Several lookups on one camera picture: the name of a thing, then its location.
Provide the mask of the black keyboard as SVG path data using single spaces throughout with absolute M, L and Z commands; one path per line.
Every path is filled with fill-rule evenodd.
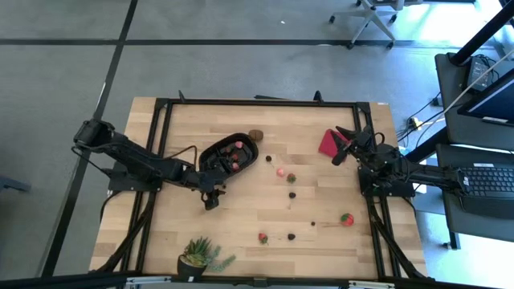
M 474 163 L 459 169 L 467 178 L 459 198 L 464 211 L 514 220 L 514 165 Z

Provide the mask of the black aluminium table frame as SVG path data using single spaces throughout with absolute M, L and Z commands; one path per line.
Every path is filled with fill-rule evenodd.
M 166 184 L 157 193 L 148 246 L 143 258 L 133 254 L 129 267 L 146 275 L 175 275 L 177 258 L 190 239 L 206 236 L 236 260 L 216 277 L 306 279 L 376 279 L 373 239 L 357 163 L 335 166 L 318 152 L 328 128 L 354 129 L 370 116 L 388 141 L 394 138 L 387 104 L 351 108 L 307 102 L 303 107 L 273 100 L 187 100 L 156 108 L 156 100 L 137 97 L 124 134 L 145 145 L 156 128 L 154 152 L 191 160 L 190 146 L 206 149 L 235 133 L 262 130 L 259 158 L 232 177 L 219 206 L 205 210 L 198 193 Z M 266 162 L 272 157 L 274 166 Z M 285 175 L 279 177 L 277 169 Z M 296 181 L 287 182 L 294 173 Z M 288 194 L 296 193 L 290 199 Z M 352 226 L 340 218 L 350 213 Z M 261 244 L 259 233 L 268 236 Z M 296 238 L 288 239 L 288 234 Z

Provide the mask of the desk monitor screen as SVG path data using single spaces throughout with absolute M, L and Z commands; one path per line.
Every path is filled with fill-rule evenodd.
M 514 127 L 514 68 L 467 101 L 458 114 Z

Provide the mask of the grey floor object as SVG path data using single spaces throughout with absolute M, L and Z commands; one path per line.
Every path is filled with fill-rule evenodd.
M 14 179 L 0 175 L 0 192 L 2 192 L 4 189 L 14 189 L 21 192 L 29 192 L 31 186 L 21 181 L 16 181 Z

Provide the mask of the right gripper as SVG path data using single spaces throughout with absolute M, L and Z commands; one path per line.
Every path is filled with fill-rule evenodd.
M 379 146 L 383 145 L 385 141 L 385 135 L 382 132 L 373 132 L 368 125 L 361 131 L 350 131 L 340 126 L 336 126 L 336 129 L 349 142 L 337 147 L 337 154 L 332 159 L 333 165 L 340 165 L 345 161 L 348 153 L 358 161 L 384 161 L 386 159 L 386 151 L 379 150 Z

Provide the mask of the black desk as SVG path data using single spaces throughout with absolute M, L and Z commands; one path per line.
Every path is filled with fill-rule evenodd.
M 434 57 L 443 107 L 447 108 L 463 91 L 467 68 L 453 65 L 447 54 Z M 472 145 L 487 149 L 514 150 L 514 127 L 483 122 L 464 116 L 452 107 L 445 113 L 447 138 L 453 145 Z
M 474 163 L 514 165 L 512 153 L 497 153 L 444 144 L 436 146 L 436 153 L 440 167 L 451 166 L 459 169 L 472 166 Z M 514 220 L 470 214 L 463 210 L 459 198 L 460 196 L 453 193 L 443 193 L 445 215 L 450 232 L 514 242 Z

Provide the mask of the office chair base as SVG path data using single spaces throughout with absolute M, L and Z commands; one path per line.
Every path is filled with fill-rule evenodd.
M 392 49 L 396 38 L 390 31 L 388 26 L 381 20 L 381 17 L 390 16 L 389 23 L 394 23 L 397 20 L 398 12 L 403 10 L 405 6 L 415 6 L 423 3 L 424 0 L 355 0 L 355 10 L 345 10 L 334 12 L 328 19 L 329 24 L 333 24 L 337 17 L 358 17 L 363 18 L 362 24 L 355 32 L 349 44 L 346 45 L 348 50 L 355 47 L 357 38 L 361 35 L 363 30 L 373 22 L 390 41 L 386 44 L 388 50 Z

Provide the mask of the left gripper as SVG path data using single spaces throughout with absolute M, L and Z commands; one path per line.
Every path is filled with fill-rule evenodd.
M 212 210 L 219 206 L 219 197 L 226 193 L 224 190 L 215 188 L 224 183 L 224 177 L 225 175 L 217 169 L 201 172 L 188 168 L 186 170 L 186 187 L 200 191 L 205 210 Z

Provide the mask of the black diagonal pole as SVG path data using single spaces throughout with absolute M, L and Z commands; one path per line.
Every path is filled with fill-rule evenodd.
M 449 58 L 455 66 L 464 64 L 496 32 L 514 18 L 514 0 L 504 0 L 501 10 L 488 21 L 456 54 Z

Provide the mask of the red folded cloth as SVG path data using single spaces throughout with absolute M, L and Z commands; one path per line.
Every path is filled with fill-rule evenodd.
M 345 138 L 340 132 L 334 131 L 332 129 L 327 129 L 320 142 L 318 152 L 331 158 L 334 158 L 337 155 L 338 148 L 332 135 L 333 132 L 342 139 L 344 145 L 348 142 L 348 139 Z

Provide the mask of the black plastic compartment container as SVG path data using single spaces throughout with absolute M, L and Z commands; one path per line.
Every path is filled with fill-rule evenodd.
M 236 141 L 243 142 L 241 149 L 235 147 Z M 226 153 L 227 147 L 232 147 L 233 151 Z M 232 160 L 231 156 L 234 153 L 239 155 L 238 161 Z M 237 132 L 219 140 L 204 150 L 198 159 L 199 170 L 205 172 L 217 169 L 221 171 L 225 177 L 232 177 L 252 165 L 258 156 L 259 149 L 257 144 L 246 133 Z M 234 162 L 239 164 L 240 169 L 237 171 L 232 169 Z

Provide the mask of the black diagonal strut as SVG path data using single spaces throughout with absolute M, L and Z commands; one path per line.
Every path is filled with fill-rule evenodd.
M 440 129 L 437 133 L 431 136 L 428 140 L 420 144 L 416 149 L 406 154 L 408 161 L 419 163 L 431 156 L 435 150 L 436 145 L 448 145 L 449 138 L 447 128 Z

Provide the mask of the black power adapter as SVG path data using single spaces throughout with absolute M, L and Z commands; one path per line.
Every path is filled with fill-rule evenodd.
M 499 73 L 492 69 L 486 71 L 496 64 L 496 61 L 486 55 L 473 56 L 467 69 L 466 85 L 470 92 L 481 92 L 493 84 L 500 77 Z

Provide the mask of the succulent plant black pot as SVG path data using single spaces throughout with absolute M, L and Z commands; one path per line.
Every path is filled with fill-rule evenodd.
M 206 271 L 220 273 L 235 260 L 234 254 L 219 259 L 220 245 L 213 245 L 208 237 L 190 239 L 182 254 L 177 258 L 177 275 L 181 278 L 199 278 Z

